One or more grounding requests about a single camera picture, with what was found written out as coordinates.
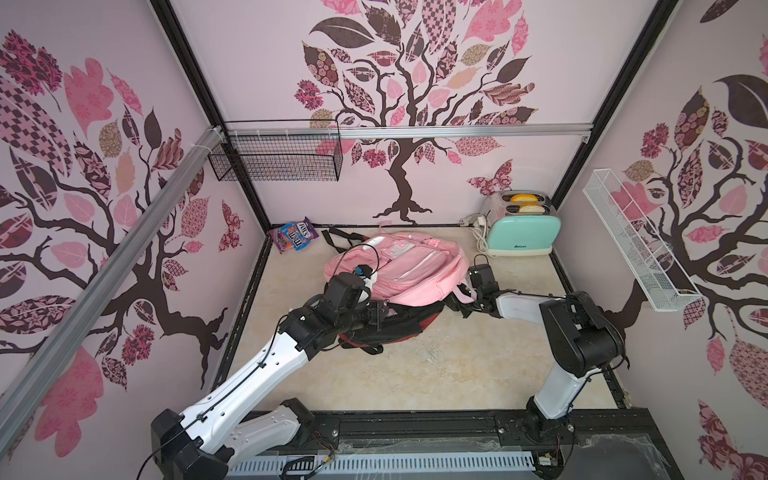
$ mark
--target tree branch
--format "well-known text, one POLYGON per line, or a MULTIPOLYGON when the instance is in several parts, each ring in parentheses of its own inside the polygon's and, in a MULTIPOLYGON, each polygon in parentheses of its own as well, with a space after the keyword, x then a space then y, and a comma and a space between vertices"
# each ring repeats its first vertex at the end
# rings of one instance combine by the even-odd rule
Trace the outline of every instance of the tree branch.
POLYGON ((51 270, 45 265, 43 265, 42 253, 46 248, 48 248, 46 244, 51 240, 52 238, 46 237, 45 240, 43 240, 43 243, 41 243, 40 245, 37 246, 37 248, 35 248, 35 255, 33 257, 30 257, 26 253, 7 253, 5 255, 0 255, 0 262, 31 263, 32 266, 38 269, 40 273, 45 275, 45 277, 48 278, 49 280, 54 280, 57 278, 65 278, 84 290, 85 287, 88 286, 88 282, 86 282, 79 276, 75 275, 74 272, 72 272, 71 270, 69 269, 51 270))

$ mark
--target mint green toaster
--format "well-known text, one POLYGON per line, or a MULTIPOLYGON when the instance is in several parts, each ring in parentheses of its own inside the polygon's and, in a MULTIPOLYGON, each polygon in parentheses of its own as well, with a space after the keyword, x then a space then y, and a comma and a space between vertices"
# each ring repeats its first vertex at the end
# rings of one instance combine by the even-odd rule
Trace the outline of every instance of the mint green toaster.
POLYGON ((483 203, 481 213, 488 223, 488 253, 497 256, 548 255, 560 232, 560 219, 549 198, 542 192, 507 190, 497 192, 483 203), (537 202, 510 201, 515 195, 531 194, 537 202), (526 205, 535 213, 520 212, 526 205))

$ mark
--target black wire basket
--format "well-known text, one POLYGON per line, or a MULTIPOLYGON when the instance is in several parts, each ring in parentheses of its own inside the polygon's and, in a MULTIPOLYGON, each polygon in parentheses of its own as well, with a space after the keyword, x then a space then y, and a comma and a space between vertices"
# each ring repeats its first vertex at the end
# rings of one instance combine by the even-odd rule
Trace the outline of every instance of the black wire basket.
POLYGON ((253 180, 339 181, 342 165, 339 125, 335 121, 309 121, 313 128, 265 128, 264 120, 227 122, 248 124, 243 133, 229 130, 229 144, 217 145, 208 155, 219 180, 238 180, 242 170, 253 180))

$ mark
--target white cable tray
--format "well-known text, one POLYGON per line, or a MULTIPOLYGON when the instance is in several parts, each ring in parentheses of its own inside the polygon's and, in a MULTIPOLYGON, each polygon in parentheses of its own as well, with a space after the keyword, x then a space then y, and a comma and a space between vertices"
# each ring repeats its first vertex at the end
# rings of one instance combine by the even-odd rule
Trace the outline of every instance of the white cable tray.
POLYGON ((603 220, 654 310, 677 312, 701 298, 701 292, 677 262, 671 248, 660 240, 661 236, 654 224, 648 220, 610 168, 600 168, 592 172, 587 186, 584 187, 584 195, 603 220), (611 193, 629 201, 622 208, 611 193), (641 236, 644 230, 650 231, 650 242, 641 236), (680 269, 687 280, 686 285, 675 285, 670 279, 667 272, 673 268, 680 269))

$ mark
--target wire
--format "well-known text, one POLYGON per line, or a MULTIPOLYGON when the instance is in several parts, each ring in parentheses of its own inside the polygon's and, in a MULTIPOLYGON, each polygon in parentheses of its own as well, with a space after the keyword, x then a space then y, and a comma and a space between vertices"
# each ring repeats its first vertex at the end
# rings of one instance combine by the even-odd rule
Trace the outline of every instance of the wire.
POLYGON ((162 444, 162 445, 160 445, 159 447, 157 447, 157 448, 154 450, 154 452, 152 452, 151 454, 149 454, 149 456, 148 456, 148 457, 147 457, 147 458, 144 460, 144 462, 141 464, 141 467, 139 468, 139 472, 136 474, 136 480, 139 480, 139 478, 141 477, 141 473, 144 471, 144 467, 145 467, 145 466, 147 466, 147 463, 148 463, 148 462, 150 461, 150 459, 151 459, 151 458, 154 456, 154 454, 158 453, 160 450, 162 450, 162 449, 163 449, 163 447, 165 447, 166 445, 168 445, 169 443, 171 443, 172 441, 174 441, 174 440, 175 440, 175 439, 176 439, 176 438, 177 438, 179 435, 181 435, 182 433, 186 432, 186 431, 187 431, 187 429, 189 429, 189 428, 190 428, 192 425, 194 425, 195 423, 197 423, 197 422, 204 422, 204 421, 205 421, 205 418, 206 418, 206 417, 205 417, 205 415, 206 415, 208 412, 210 412, 211 410, 215 409, 215 408, 216 408, 216 407, 217 407, 217 406, 218 406, 220 403, 222 403, 222 402, 225 400, 225 398, 226 398, 226 397, 230 396, 230 395, 232 394, 232 392, 234 392, 235 390, 237 390, 238 388, 240 388, 240 386, 241 386, 241 385, 243 385, 243 383, 244 383, 246 380, 248 380, 248 378, 249 378, 251 375, 253 375, 253 374, 254 374, 254 373, 255 373, 255 372, 256 372, 256 371, 257 371, 259 368, 263 368, 263 366, 265 365, 265 364, 264 364, 264 360, 266 360, 266 359, 267 359, 267 357, 269 357, 270 353, 272 352, 272 346, 275 344, 275 337, 277 336, 277 330, 280 328, 280 324, 281 324, 281 322, 282 322, 284 319, 286 319, 287 317, 288 317, 288 315, 286 314, 286 315, 283 315, 283 316, 281 316, 281 317, 280 317, 280 319, 279 319, 279 320, 277 320, 277 325, 275 325, 275 333, 272 335, 272 341, 270 342, 270 347, 269 347, 269 348, 266 350, 266 355, 264 355, 264 357, 261 359, 261 361, 260 361, 260 362, 258 362, 258 363, 257 363, 257 365, 256 365, 255 367, 253 367, 253 370, 251 370, 250 372, 248 372, 248 375, 246 375, 246 376, 245 376, 245 378, 243 378, 242 380, 240 380, 240 382, 239 382, 237 385, 235 385, 235 386, 234 386, 234 388, 232 388, 232 389, 231 389, 229 392, 225 393, 225 394, 224 394, 224 396, 223 396, 223 397, 221 397, 220 399, 218 399, 218 400, 217 400, 217 401, 216 401, 216 402, 215 402, 213 405, 211 405, 210 407, 208 407, 208 408, 207 408, 207 409, 206 409, 204 412, 197 414, 197 416, 195 417, 195 420, 193 420, 192 422, 190 422, 190 424, 189 424, 189 425, 187 425, 186 427, 184 427, 184 428, 183 428, 183 429, 182 429, 180 432, 178 432, 176 435, 172 436, 172 437, 171 437, 170 439, 168 439, 167 441, 163 442, 163 444, 162 444))

